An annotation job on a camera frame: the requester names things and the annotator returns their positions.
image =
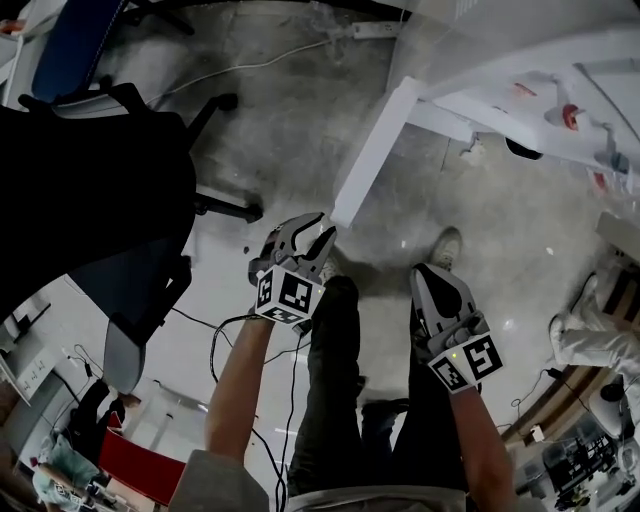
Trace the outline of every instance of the white power strip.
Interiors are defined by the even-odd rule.
[[[398,37],[402,23],[399,21],[364,21],[353,23],[354,39],[393,39]]]

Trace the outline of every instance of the gray floor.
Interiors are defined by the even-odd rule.
[[[196,28],[187,38],[151,19],[125,27],[100,72],[133,81],[145,99],[229,66],[267,61],[326,38],[320,29],[356,20],[353,13],[286,2],[226,3],[185,9]],[[279,222],[332,209],[336,172],[370,107],[384,92],[393,41],[353,41],[308,50],[262,69],[235,71],[172,95],[159,108],[192,118],[206,100],[234,91],[241,104],[218,114],[193,152],[198,180],[223,195],[261,198],[257,224],[209,214],[198,219],[194,283],[179,306],[217,323],[244,313],[253,289],[247,261]],[[547,325],[593,265],[602,247],[593,226],[599,212],[584,169],[552,158],[537,163],[511,155],[497,136],[483,136],[473,165],[457,143],[407,126],[378,176],[351,230],[338,247],[347,273],[362,292],[361,373],[368,397],[406,394],[408,269],[425,258],[439,232],[457,226],[464,253],[455,273],[486,313],[506,368],[486,381],[483,396],[496,424],[511,422],[510,402],[525,395],[550,364]],[[65,344],[81,340],[100,356],[106,320],[60,280],[50,289]],[[208,400],[210,331],[174,314],[151,341],[145,376],[185,395]],[[278,328],[270,352],[295,346]],[[219,348],[221,368],[228,353]],[[258,429],[281,451],[292,360],[267,366]],[[306,369],[297,370],[296,430],[304,410]],[[542,381],[535,399],[548,384]],[[272,488],[275,480],[260,446],[248,464]]]

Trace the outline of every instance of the chair leg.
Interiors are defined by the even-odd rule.
[[[188,36],[192,36],[196,33],[191,25],[189,25],[186,21],[181,20],[176,15],[171,14],[166,9],[167,4],[170,5],[170,1],[161,0],[159,2],[150,2],[149,0],[130,0],[132,4],[138,6],[137,9],[129,9],[125,13],[122,14],[122,18],[124,21],[136,21],[145,17],[148,14],[155,14],[158,18],[166,21],[167,23],[173,25],[180,32]]]
[[[207,104],[198,112],[196,118],[187,128],[187,147],[191,148],[200,136],[202,130],[211,119],[211,116],[219,108],[223,112],[235,110],[238,107],[237,94],[222,94],[207,101]]]
[[[248,224],[256,222],[262,218],[262,208],[257,204],[251,204],[246,207],[238,206],[198,193],[196,193],[195,204],[196,213],[198,215],[204,215],[207,212],[215,212],[222,215],[228,215],[229,217],[244,219]]]

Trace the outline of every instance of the white cable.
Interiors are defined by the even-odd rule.
[[[219,76],[222,75],[224,73],[229,73],[231,71],[237,71],[237,70],[241,70],[241,69],[256,69],[256,68],[264,68],[266,66],[270,66],[271,64],[275,64],[276,62],[284,59],[285,57],[289,57],[290,55],[294,55],[295,53],[299,53],[299,52],[303,52],[305,50],[311,50],[312,48],[317,48],[319,46],[324,46],[326,44],[331,43],[332,40],[331,39],[325,39],[324,41],[320,41],[319,43],[313,43],[313,44],[308,44],[307,46],[302,46],[300,48],[295,48],[294,50],[289,50],[286,53],[283,53],[282,55],[279,55],[278,57],[275,57],[267,62],[262,62],[260,64],[240,64],[238,66],[232,66],[230,68],[227,69],[223,69],[221,71],[215,71],[213,73],[209,73],[208,75],[204,75],[201,76],[200,78],[196,78],[195,80],[191,80],[190,82],[187,82],[186,84],[182,84],[179,87],[176,87],[175,89],[171,89],[170,91],[167,92],[163,92],[162,94],[158,94],[157,96],[151,98],[150,100],[147,100],[144,102],[145,105],[149,105],[150,103],[153,103],[156,100],[159,100],[160,98],[163,98],[165,96],[170,96],[171,94],[175,94],[178,91],[181,91],[182,89],[186,89],[187,87],[192,86],[193,84],[197,84],[198,82],[201,82],[203,80],[207,80],[208,78],[213,78],[214,76]],[[98,110],[92,110],[91,112],[83,112],[81,114],[71,114],[69,116],[67,116],[68,118],[74,118],[74,117],[78,117],[78,116],[86,116],[87,114],[97,114],[98,112],[105,112],[107,110],[113,110],[115,108],[122,108],[122,105],[114,105],[113,107],[106,107],[106,108],[102,108],[102,109],[98,109]]]

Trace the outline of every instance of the chair wheel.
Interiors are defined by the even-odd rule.
[[[238,108],[237,94],[221,94],[218,96],[218,108],[223,112],[229,112]]]

